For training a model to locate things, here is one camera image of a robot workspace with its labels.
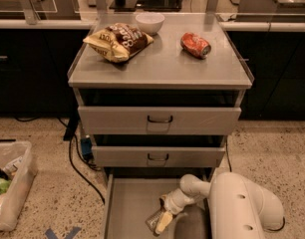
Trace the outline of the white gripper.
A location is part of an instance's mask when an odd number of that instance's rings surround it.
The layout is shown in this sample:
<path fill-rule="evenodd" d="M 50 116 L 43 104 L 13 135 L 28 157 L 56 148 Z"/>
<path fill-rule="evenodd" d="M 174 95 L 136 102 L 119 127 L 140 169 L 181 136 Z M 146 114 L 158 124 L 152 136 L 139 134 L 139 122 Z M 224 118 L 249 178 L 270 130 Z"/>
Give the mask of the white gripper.
<path fill-rule="evenodd" d="M 195 203 L 195 199 L 186 195 L 181 189 L 176 189 L 168 194 L 164 194 L 159 198 L 160 209 L 165 209 L 159 215 L 154 232 L 161 234 L 170 224 L 173 215 L 180 213 L 185 206 Z"/>

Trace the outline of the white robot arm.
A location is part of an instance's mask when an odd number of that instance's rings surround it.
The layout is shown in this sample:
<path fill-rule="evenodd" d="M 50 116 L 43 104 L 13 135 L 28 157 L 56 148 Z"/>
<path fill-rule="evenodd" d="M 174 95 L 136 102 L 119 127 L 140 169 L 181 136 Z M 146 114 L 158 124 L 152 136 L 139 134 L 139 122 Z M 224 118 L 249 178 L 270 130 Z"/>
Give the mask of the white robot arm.
<path fill-rule="evenodd" d="M 203 199 L 208 201 L 212 239 L 265 239 L 266 230 L 285 225 L 283 205 L 273 192 L 240 174 L 223 172 L 210 182 L 184 175 L 179 188 L 160 198 L 160 210 L 148 227 L 161 234 L 186 206 Z"/>

